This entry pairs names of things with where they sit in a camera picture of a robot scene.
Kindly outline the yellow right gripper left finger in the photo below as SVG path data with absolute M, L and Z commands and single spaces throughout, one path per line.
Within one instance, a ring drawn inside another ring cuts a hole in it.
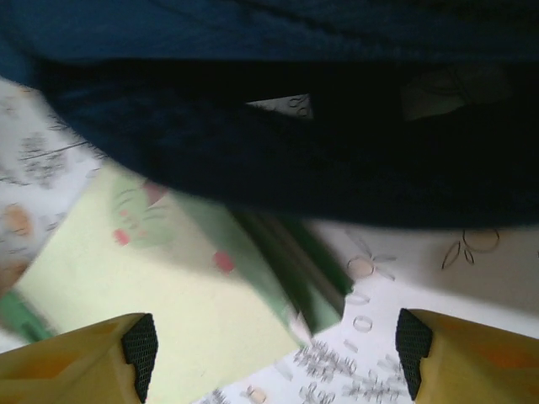
M 132 313 L 1 356 L 3 403 L 144 403 L 158 340 L 149 313 Z

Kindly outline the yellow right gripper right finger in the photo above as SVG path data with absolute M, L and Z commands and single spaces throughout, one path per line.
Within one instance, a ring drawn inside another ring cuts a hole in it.
M 536 403 L 538 341 L 433 311 L 401 309 L 396 350 L 415 403 Z

